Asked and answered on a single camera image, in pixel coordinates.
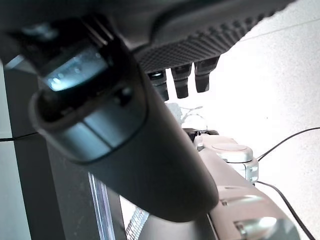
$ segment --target white surface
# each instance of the white surface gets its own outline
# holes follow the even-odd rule
[[[210,76],[209,92],[195,94],[191,76],[191,96],[186,99],[176,99],[173,83],[168,83],[169,102],[185,108],[203,106],[194,112],[206,119],[209,129],[251,147],[256,157],[291,134],[320,127],[320,20],[294,26],[286,22],[301,16],[304,21],[318,18],[320,1],[301,0],[296,6],[304,9],[292,8],[278,18],[286,18],[288,27],[243,40],[224,54]],[[267,21],[264,26],[265,32],[273,28]],[[170,72],[167,76],[172,81]],[[187,122],[188,127],[205,126],[199,117]],[[260,164],[260,180],[283,191],[316,239],[320,239],[319,156],[320,130],[289,140]],[[273,190],[259,188],[289,212]],[[303,233],[301,239],[307,239]]]
[[[31,240],[12,141],[0,142],[0,240]]]
[[[282,12],[278,12],[272,17],[261,21],[243,40],[312,22],[319,18],[319,0],[296,0]]]
[[[122,196],[120,196],[120,203],[121,203],[124,228],[126,229],[130,223],[132,216],[134,215],[136,206]]]
[[[4,70],[0,61],[0,138],[11,138],[11,125],[7,103]]]

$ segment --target gray plastic part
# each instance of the gray plastic part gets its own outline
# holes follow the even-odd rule
[[[228,163],[237,173],[251,183],[259,179],[259,162],[250,147],[239,145],[234,139],[221,135],[201,134],[193,141],[198,151],[209,149]]]
[[[201,159],[214,177],[219,203],[209,213],[220,240],[299,240],[297,228],[264,193],[209,149]]]
[[[114,86],[58,120],[45,119],[37,93],[32,122],[58,150],[141,209],[173,222],[194,220],[218,203],[215,182],[148,76],[129,59]],[[117,93],[127,88],[131,97],[121,104]]]

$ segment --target gray wall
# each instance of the gray wall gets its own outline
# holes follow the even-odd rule
[[[11,137],[4,73],[0,62],[0,138]],[[0,142],[0,239],[31,239],[13,141]]]
[[[6,94],[11,131],[6,137],[18,138],[12,143],[17,176],[12,182],[18,183],[22,192],[20,196],[23,196],[22,206],[24,204],[31,239],[99,239],[88,173],[48,146],[46,140],[36,134],[29,120],[29,101],[39,90],[37,76],[16,69],[6,69],[3,75],[3,94]],[[6,181],[3,187],[11,189]],[[19,227],[16,232],[20,231],[21,224],[14,222]],[[28,240],[7,236],[0,237],[2,239]]]

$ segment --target black cable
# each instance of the black cable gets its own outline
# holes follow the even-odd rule
[[[297,132],[297,133],[295,133],[295,134],[287,137],[285,140],[279,142],[279,143],[278,143],[277,145],[275,145],[273,148],[271,148],[270,150],[266,151],[264,154],[262,154],[261,156],[259,156],[259,157],[257,158],[258,162],[260,162],[261,159],[263,159],[265,156],[267,156],[269,153],[271,153],[273,150],[275,150],[277,147],[279,147],[281,144],[283,144],[284,142],[288,141],[289,139],[291,139],[291,138],[293,138],[293,137],[295,137],[295,136],[297,136],[297,135],[299,135],[299,134],[303,134],[303,133],[305,133],[305,132],[309,132],[309,131],[312,131],[312,130],[318,130],[318,129],[320,129],[320,127],[308,128],[308,129],[306,129],[306,130],[299,131],[299,132]]]
[[[37,133],[37,132],[33,132],[33,133],[29,133],[29,134],[22,135],[22,136],[8,137],[8,138],[0,138],[0,143],[1,143],[1,142],[16,141],[16,140],[19,140],[19,139],[21,139],[21,138],[25,138],[25,137],[32,136],[32,135],[36,135],[36,134],[38,134],[38,133]]]
[[[275,186],[262,182],[262,181],[257,181],[258,184],[262,184],[265,186],[268,186],[272,189],[274,189],[279,195],[280,197],[283,199],[285,205],[288,207],[288,209],[290,210],[290,212],[292,213],[294,219],[297,221],[297,223],[299,224],[299,226],[302,228],[302,230],[304,231],[304,233],[307,235],[307,237],[311,240],[316,240],[315,237],[311,234],[311,232],[308,230],[308,228],[304,225],[304,223],[302,222],[302,220],[300,219],[300,217],[297,215],[296,211],[294,210],[294,208],[291,206],[291,204],[289,203],[289,201],[287,200],[287,198],[285,197],[285,195]]]

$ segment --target textured black panel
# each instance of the textured black panel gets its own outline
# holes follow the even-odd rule
[[[271,11],[242,21],[224,23],[219,28],[209,27],[206,31],[195,32],[181,41],[148,47],[139,51],[135,57],[147,73],[218,57],[235,45],[259,21],[274,13],[275,11]]]

